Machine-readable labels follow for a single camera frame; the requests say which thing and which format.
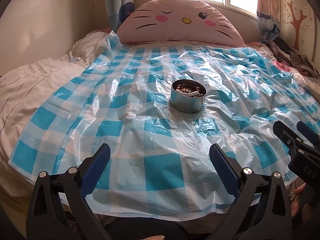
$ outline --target silver tin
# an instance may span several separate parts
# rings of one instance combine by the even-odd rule
[[[183,83],[198,86],[200,89],[200,93],[203,94],[203,96],[199,98],[191,98],[188,96],[180,95],[176,92],[176,89],[178,85],[182,85]],[[170,103],[178,111],[192,114],[201,111],[204,106],[204,99],[206,95],[206,88],[199,82],[190,79],[178,79],[171,85]]]

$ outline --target cat face pillow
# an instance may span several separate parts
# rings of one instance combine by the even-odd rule
[[[198,41],[245,47],[234,26],[218,10],[199,0],[153,0],[141,5],[119,27],[122,43]]]

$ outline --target blue and white checkered tablecloth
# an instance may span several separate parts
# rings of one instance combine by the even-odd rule
[[[32,183],[39,172],[65,172],[102,143],[111,161],[87,202],[97,213],[190,220],[226,212],[233,197],[208,153],[213,143],[256,173],[295,179],[287,148],[273,134],[281,120],[319,132],[319,104],[250,48],[131,48],[111,33],[107,50],[34,113],[9,161]],[[173,81],[201,82],[204,109],[170,106]]]

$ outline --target metal screw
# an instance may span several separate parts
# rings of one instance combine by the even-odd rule
[[[250,168],[244,168],[243,169],[243,172],[245,173],[245,174],[251,174],[252,173],[252,170],[250,169]]]
[[[77,172],[77,168],[76,168],[76,167],[71,167],[71,168],[68,170],[68,172],[69,172],[70,174],[74,174],[74,173]]]
[[[46,173],[45,171],[41,171],[41,172],[39,173],[39,177],[40,177],[40,178],[44,178],[46,175],[47,175],[47,173]]]
[[[277,179],[281,178],[281,174],[279,172],[275,172],[273,176],[275,176]]]

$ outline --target curtain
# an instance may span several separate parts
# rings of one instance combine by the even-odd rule
[[[263,43],[269,43],[280,35],[280,0],[258,0],[257,18],[260,30],[264,32]]]
[[[106,0],[106,9],[111,28],[116,32],[134,11],[133,0]]]

